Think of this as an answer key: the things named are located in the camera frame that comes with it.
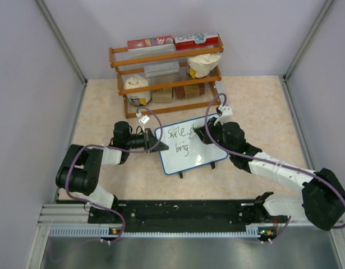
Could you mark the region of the blue framed whiteboard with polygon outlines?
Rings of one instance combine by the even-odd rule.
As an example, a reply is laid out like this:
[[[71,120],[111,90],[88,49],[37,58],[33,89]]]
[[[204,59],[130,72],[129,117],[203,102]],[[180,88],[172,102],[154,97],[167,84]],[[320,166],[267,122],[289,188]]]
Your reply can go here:
[[[155,129],[156,138],[161,138],[161,142],[169,146],[169,150],[160,152],[166,175],[227,158],[227,153],[215,144],[205,145],[198,136],[190,139],[194,128],[204,126],[204,123],[202,116]]]

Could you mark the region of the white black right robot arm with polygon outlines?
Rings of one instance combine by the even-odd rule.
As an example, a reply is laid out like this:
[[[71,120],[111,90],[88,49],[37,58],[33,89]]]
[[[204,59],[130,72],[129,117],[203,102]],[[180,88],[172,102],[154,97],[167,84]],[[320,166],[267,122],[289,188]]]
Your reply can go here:
[[[194,133],[202,143],[214,144],[228,153],[230,161],[240,170],[271,179],[294,192],[268,194],[254,208],[258,220],[266,222],[279,215],[304,218],[329,231],[337,228],[338,220],[345,215],[345,190],[331,170],[301,169],[273,158],[248,143],[236,122],[221,123],[212,117],[203,126],[194,128]]]

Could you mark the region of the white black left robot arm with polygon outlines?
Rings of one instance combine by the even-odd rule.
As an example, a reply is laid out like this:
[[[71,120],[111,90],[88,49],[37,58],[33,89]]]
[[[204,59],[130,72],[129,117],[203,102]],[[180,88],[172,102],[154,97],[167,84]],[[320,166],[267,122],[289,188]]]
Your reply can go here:
[[[84,148],[72,144],[57,172],[57,187],[96,204],[97,208],[101,208],[100,215],[107,222],[116,221],[120,215],[118,199],[98,183],[101,167],[124,164],[130,150],[142,149],[150,153],[169,149],[165,143],[158,141],[151,129],[139,127],[138,130],[133,133],[128,122],[119,121],[114,124],[113,137],[108,147]]]

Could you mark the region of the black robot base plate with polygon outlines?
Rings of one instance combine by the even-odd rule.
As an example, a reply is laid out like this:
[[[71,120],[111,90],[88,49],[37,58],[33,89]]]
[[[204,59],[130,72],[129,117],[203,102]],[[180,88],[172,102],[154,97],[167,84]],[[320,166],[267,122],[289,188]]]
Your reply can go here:
[[[120,200],[116,211],[90,208],[88,223],[126,223],[132,233],[193,233],[245,231],[250,224],[287,221],[285,216],[270,216],[254,200]]]

